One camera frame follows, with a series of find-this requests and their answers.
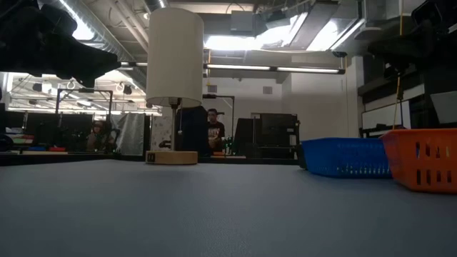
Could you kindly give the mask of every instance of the orange basket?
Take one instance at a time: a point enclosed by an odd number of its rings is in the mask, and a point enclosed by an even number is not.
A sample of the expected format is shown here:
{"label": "orange basket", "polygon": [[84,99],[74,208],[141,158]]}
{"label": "orange basket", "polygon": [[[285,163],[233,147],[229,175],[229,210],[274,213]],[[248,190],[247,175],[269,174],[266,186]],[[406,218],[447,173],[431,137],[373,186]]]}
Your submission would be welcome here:
{"label": "orange basket", "polygon": [[414,191],[457,193],[457,129],[396,130],[381,138],[398,182]]}

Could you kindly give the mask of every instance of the plastic basket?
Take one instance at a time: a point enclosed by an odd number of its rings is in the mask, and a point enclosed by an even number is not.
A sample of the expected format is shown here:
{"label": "plastic basket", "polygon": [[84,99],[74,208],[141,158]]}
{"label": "plastic basket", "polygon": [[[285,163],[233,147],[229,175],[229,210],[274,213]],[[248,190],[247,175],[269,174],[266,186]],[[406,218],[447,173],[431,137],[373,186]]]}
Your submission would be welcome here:
{"label": "plastic basket", "polygon": [[322,138],[302,141],[311,173],[338,178],[390,178],[380,139]]}
{"label": "plastic basket", "polygon": [[457,129],[390,131],[382,140],[398,182],[414,191],[457,193]]}

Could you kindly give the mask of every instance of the black object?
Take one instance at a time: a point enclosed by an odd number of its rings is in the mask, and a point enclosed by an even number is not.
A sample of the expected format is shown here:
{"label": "black object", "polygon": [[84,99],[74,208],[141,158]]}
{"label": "black object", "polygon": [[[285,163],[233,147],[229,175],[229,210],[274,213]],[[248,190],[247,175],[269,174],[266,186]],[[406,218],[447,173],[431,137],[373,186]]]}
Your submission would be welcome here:
{"label": "black object", "polygon": [[177,151],[197,151],[200,156],[211,153],[208,143],[208,114],[203,106],[179,109],[175,121]]}
{"label": "black object", "polygon": [[5,125],[7,128],[22,128],[24,125],[24,115],[23,112],[18,111],[6,111],[5,118]]}
{"label": "black object", "polygon": [[71,35],[76,22],[37,0],[0,3],[0,71],[56,74],[93,88],[95,79],[120,67],[117,55],[86,46]]}
{"label": "black object", "polygon": [[31,88],[32,88],[34,91],[41,92],[41,91],[43,91],[43,84],[41,84],[41,83],[35,83]]}
{"label": "black object", "polygon": [[385,77],[402,75],[411,64],[424,71],[455,62],[457,35],[449,34],[448,28],[457,23],[457,0],[428,0],[411,17],[417,24],[413,31],[368,46],[391,66]]}
{"label": "black object", "polygon": [[268,146],[290,146],[295,135],[296,114],[261,114],[262,131],[257,143]]}
{"label": "black object", "polygon": [[261,134],[260,119],[238,118],[236,124],[235,139],[233,140],[233,152],[239,156],[255,156],[254,144],[256,137]]}
{"label": "black object", "polygon": [[6,127],[8,126],[7,119],[8,118],[6,117],[5,104],[0,104],[0,133],[6,132]]}
{"label": "black object", "polygon": [[131,86],[124,86],[124,94],[131,95]]}
{"label": "black object", "polygon": [[0,152],[9,151],[13,148],[14,142],[9,136],[0,134]]}

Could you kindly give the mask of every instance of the desk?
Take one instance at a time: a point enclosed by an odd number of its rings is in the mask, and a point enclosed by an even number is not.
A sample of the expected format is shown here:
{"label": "desk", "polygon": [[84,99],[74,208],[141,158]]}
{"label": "desk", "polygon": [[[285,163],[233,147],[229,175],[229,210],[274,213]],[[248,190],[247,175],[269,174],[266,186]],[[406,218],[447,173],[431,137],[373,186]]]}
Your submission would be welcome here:
{"label": "desk", "polygon": [[457,256],[457,198],[298,166],[0,168],[0,256]]}

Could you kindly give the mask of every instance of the wooden lamp base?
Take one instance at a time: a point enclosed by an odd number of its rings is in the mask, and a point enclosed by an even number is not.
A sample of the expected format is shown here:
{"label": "wooden lamp base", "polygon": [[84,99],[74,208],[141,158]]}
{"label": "wooden lamp base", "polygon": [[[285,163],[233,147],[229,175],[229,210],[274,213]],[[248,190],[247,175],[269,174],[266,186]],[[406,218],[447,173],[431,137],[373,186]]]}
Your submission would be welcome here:
{"label": "wooden lamp base", "polygon": [[199,153],[190,151],[147,151],[146,163],[161,165],[191,165],[199,162]]}

